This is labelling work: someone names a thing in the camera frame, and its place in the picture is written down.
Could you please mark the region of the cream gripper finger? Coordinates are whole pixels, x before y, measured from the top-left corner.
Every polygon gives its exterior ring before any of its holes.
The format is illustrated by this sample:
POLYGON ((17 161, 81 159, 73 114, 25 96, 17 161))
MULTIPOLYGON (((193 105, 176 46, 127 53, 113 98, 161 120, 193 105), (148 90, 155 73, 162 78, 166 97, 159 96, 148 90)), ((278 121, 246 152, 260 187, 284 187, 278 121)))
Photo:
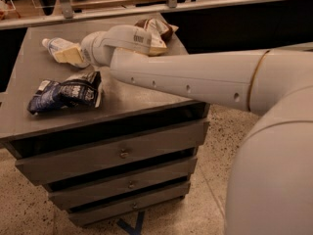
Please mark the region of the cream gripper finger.
POLYGON ((54 57, 59 63, 69 63, 73 65, 82 64, 84 62, 80 48, 77 45, 70 46, 66 49, 56 51, 54 57))

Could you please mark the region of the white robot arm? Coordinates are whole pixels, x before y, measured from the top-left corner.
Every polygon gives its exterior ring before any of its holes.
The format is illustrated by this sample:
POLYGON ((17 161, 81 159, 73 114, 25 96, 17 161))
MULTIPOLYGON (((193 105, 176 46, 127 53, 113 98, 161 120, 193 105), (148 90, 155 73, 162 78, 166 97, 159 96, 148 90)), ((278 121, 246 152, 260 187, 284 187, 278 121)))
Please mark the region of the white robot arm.
POLYGON ((225 235, 313 235, 313 53, 152 57, 151 42, 117 25, 85 36, 81 50, 124 83, 258 115, 233 162, 225 235))

